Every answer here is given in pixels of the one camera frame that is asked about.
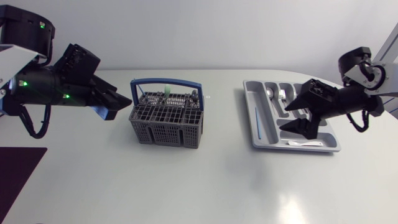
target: metal spoon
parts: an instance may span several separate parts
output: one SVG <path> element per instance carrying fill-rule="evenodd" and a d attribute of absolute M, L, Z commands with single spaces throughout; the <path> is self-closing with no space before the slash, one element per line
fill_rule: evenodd
<path fill-rule="evenodd" d="M 272 102 L 272 99 L 274 97 L 274 91 L 271 88 L 269 88 L 269 87 L 266 88 L 266 91 L 267 91 L 267 95 L 269 97 L 269 100 L 271 101 L 272 110 L 274 111 L 274 114 L 277 114 L 277 112 L 275 112 L 274 104 Z"/>

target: fork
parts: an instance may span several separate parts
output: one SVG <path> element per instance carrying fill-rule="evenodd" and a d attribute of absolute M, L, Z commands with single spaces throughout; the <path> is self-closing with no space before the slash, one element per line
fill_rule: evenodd
<path fill-rule="evenodd" d="M 282 100 L 282 102 L 284 103 L 285 107 L 286 105 L 286 92 L 285 90 L 279 90 L 279 98 Z"/>

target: tray compartment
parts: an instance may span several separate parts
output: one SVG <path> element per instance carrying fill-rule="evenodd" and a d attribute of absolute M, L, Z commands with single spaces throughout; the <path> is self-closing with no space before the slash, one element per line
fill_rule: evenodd
<path fill-rule="evenodd" d="M 252 132 L 256 136 L 253 144 L 275 144 L 279 141 L 276 126 L 274 123 L 273 114 L 271 111 L 271 102 L 267 96 L 265 86 L 262 82 L 246 82 L 246 103 L 248 106 L 250 122 L 252 124 Z M 261 132 L 261 139 L 257 133 L 256 110 L 259 119 L 259 129 Z"/>

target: white wall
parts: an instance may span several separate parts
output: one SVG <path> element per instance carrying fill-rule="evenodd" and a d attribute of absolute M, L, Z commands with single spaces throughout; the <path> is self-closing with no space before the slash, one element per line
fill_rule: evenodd
<path fill-rule="evenodd" d="M 338 58 L 362 45 L 375 55 L 398 22 L 396 0 L 0 3 L 53 22 L 53 61 L 71 42 L 96 54 L 100 69 L 273 68 L 338 83 Z"/>

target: gray dishwasher basket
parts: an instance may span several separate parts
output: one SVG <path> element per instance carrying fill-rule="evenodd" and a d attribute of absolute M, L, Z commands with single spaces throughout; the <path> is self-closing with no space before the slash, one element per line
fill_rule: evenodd
<path fill-rule="evenodd" d="M 169 83 L 198 89 L 198 100 L 191 94 L 170 94 L 165 100 L 162 92 L 145 92 L 137 97 L 137 85 Z M 134 108 L 129 121 L 142 144 L 199 147 L 203 132 L 203 93 L 201 84 L 169 78 L 143 78 L 131 82 Z"/>

